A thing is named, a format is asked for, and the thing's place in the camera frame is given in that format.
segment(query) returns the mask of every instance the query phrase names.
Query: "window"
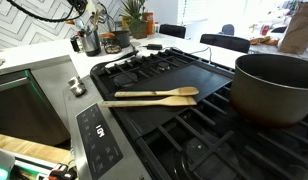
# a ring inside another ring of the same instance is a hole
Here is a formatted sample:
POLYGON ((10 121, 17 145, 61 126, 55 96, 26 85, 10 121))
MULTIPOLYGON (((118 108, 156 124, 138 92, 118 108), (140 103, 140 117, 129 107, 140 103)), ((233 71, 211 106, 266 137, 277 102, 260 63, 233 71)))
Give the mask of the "window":
POLYGON ((210 0, 179 0, 177 23, 180 25, 208 18, 210 0))

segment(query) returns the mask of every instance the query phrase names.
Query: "stovetop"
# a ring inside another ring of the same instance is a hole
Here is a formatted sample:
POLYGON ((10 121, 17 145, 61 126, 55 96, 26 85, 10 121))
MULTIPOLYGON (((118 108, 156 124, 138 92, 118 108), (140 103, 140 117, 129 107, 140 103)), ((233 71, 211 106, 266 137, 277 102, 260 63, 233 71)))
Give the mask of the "stovetop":
POLYGON ((229 104, 230 69, 175 49, 105 65, 91 70, 104 100, 119 90, 200 91, 192 107, 111 109, 154 179, 308 179, 308 116, 286 129, 248 122, 229 104))

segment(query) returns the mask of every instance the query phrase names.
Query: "wooden spoon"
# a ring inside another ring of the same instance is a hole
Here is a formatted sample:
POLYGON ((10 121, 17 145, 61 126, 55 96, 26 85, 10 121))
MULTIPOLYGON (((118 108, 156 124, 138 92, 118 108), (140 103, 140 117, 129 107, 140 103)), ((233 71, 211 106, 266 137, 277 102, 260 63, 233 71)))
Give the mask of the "wooden spoon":
POLYGON ((133 106, 193 106, 195 100, 191 96, 170 96, 161 100, 154 101, 103 101, 99 104, 101 107, 133 107, 133 106))
POLYGON ((130 91, 116 92, 115 97, 140 97, 140 96, 192 96, 198 94, 195 87, 181 87, 169 91, 130 91))

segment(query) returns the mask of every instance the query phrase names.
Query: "pot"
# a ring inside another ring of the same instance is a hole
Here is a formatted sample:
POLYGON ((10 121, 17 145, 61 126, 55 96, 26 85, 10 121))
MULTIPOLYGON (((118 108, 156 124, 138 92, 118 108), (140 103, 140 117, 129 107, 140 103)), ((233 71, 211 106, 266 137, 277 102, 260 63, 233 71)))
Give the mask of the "pot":
POLYGON ((287 127, 308 114, 308 61, 270 54, 236 60, 232 107, 250 122, 287 127))
POLYGON ((121 48, 126 48, 130 46, 130 32, 129 31, 113 31, 112 33, 115 34, 120 40, 121 48))

